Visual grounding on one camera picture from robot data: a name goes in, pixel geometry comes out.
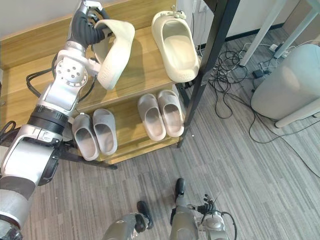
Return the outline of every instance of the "electrical outlet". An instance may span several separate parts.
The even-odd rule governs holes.
[[[199,13],[206,12],[207,8],[208,8],[208,6],[205,3],[205,1],[204,0],[200,0]]]
[[[269,47],[269,50],[274,53],[274,52],[276,51],[277,47],[278,47],[278,45],[272,44],[272,45]]]

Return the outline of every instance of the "power strip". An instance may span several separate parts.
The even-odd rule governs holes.
[[[271,52],[275,53],[275,52],[276,52],[277,47],[278,47],[278,45],[276,45],[276,44],[272,44],[272,45],[269,47],[269,50],[270,50]]]
[[[275,53],[277,48],[278,48],[278,45],[277,45],[277,44],[272,44],[272,45],[269,47],[269,50],[270,50],[271,52]],[[289,55],[289,53],[290,53],[290,51],[285,50],[285,51],[282,53],[281,57],[285,59],[285,58]]]

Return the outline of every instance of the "gray slipper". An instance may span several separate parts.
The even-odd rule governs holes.
[[[112,155],[116,152],[117,134],[115,117],[107,109],[97,109],[93,113],[93,129],[103,155]]]
[[[92,161],[99,157],[98,142],[89,115],[81,113],[75,117],[72,124],[72,132],[85,160]]]

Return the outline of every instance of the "baseboard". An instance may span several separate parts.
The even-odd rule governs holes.
[[[272,29],[278,29],[278,28],[281,28],[285,23],[279,23],[279,24],[275,24],[275,25],[272,25],[269,30],[272,30]],[[240,38],[243,38],[243,37],[247,37],[247,36],[250,36],[250,35],[254,35],[254,34],[257,34],[259,32],[260,28],[259,29],[255,29],[255,30],[252,30],[252,31],[246,31],[246,32],[243,32],[243,33],[240,33],[240,34],[236,34],[236,35],[233,35],[233,36],[228,36],[225,38],[225,42],[229,42],[231,40],[235,40],[235,39],[240,39]],[[206,47],[206,44],[201,44],[201,49],[205,49]]]

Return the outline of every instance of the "slipper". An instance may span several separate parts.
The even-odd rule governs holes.
[[[164,139],[166,136],[166,129],[156,97],[150,93],[140,97],[138,101],[138,111],[149,138],[154,141]]]
[[[93,113],[93,129],[103,155],[112,155],[116,152],[117,134],[114,115],[106,109],[97,109]]]
[[[199,72],[198,56],[185,17],[183,12],[161,11],[153,17],[151,24],[165,71],[177,83],[189,82]]]
[[[74,139],[74,135],[72,133],[72,125],[70,122],[67,122],[64,126],[63,132],[62,132],[62,140],[64,142],[69,142]]]
[[[167,134],[170,137],[179,137],[184,132],[184,120],[179,99],[175,92],[162,90],[158,94],[159,108]]]
[[[85,160],[92,161],[99,157],[98,142],[89,115],[81,113],[75,117],[72,124],[72,132]]]
[[[92,45],[95,57],[101,64],[97,80],[105,89],[111,90],[129,61],[135,28],[129,22],[113,19],[100,20],[94,28],[102,28],[105,35],[104,40]],[[115,35],[115,40],[109,49],[110,31]]]

